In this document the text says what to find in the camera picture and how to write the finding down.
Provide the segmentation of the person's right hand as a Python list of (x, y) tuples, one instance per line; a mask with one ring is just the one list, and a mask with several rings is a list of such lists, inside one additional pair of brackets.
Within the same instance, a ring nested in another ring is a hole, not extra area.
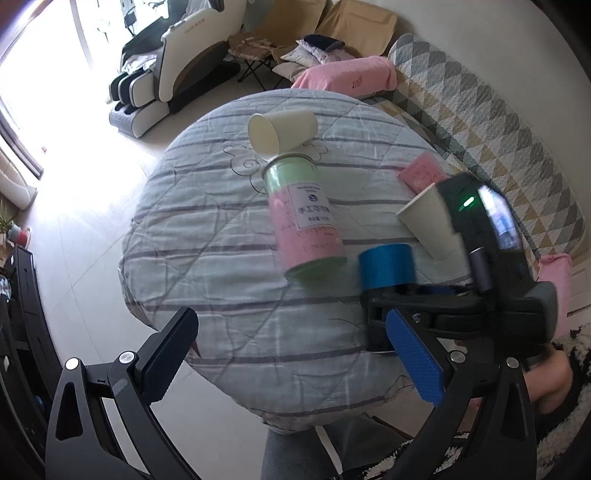
[(530, 401), (542, 415), (559, 408), (573, 385), (573, 370), (564, 351), (546, 345), (543, 359), (524, 373)]

